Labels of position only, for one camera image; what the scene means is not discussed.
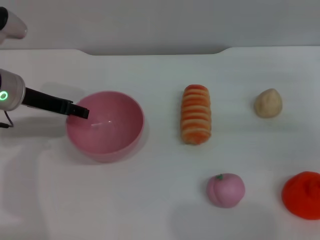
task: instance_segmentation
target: red-orange fabric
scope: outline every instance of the red-orange fabric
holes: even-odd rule
[[[282,201],[294,215],[308,220],[320,220],[320,174],[304,171],[286,182]]]

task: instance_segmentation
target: pink bowl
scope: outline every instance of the pink bowl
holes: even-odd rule
[[[138,143],[145,124],[140,105],[130,96],[102,91],[77,105],[90,110],[88,119],[68,116],[66,132],[82,153],[101,163],[120,160]]]

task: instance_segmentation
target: orange toy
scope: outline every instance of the orange toy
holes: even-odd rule
[[[320,220],[320,174],[304,171],[291,178],[283,187],[282,201],[294,215]]]
[[[181,105],[181,137],[186,144],[202,144],[211,136],[210,95],[202,85],[185,88]]]

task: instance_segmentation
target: green stem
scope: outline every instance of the green stem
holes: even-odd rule
[[[215,178],[219,179],[219,180],[222,180],[222,179],[224,179],[224,176],[222,174],[220,174],[220,175],[216,176]]]

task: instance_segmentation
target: bowl rim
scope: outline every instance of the bowl rim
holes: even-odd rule
[[[67,134],[67,137],[68,139],[70,140],[70,142],[72,142],[73,146],[75,146],[80,152],[84,153],[84,154],[87,154],[87,155],[91,155],[91,156],[97,156],[97,157],[102,157],[102,156],[108,156],[108,155],[116,155],[120,152],[124,152],[126,151],[127,149],[129,149],[132,145],[134,145],[141,137],[143,131],[144,131],[144,128],[145,128],[145,113],[141,107],[141,105],[138,103],[137,100],[135,100],[132,96],[124,93],[124,92],[120,92],[120,91],[112,91],[112,90],[106,90],[106,91],[98,91],[98,92],[95,92],[95,93],[92,93],[88,96],[85,96],[84,98],[80,99],[76,105],[78,105],[81,101],[83,101],[84,99],[86,98],[89,98],[89,97],[92,97],[93,95],[96,95],[96,94],[102,94],[102,93],[116,93],[116,94],[120,94],[120,95],[124,95],[126,97],[129,97],[130,99],[132,99],[139,107],[140,111],[141,111],[141,114],[142,114],[142,125],[141,125],[141,129],[139,131],[139,134],[135,137],[135,139],[130,142],[127,146],[117,150],[117,151],[112,151],[112,152],[108,152],[108,153],[93,153],[93,152],[90,152],[90,151],[86,151],[86,150],[83,150],[83,149],[80,149],[77,144],[75,144],[75,142],[73,141],[73,139],[70,137],[70,133],[69,133],[69,127],[68,127],[68,119],[70,116],[68,116],[65,120],[65,128],[66,128],[66,134]]]

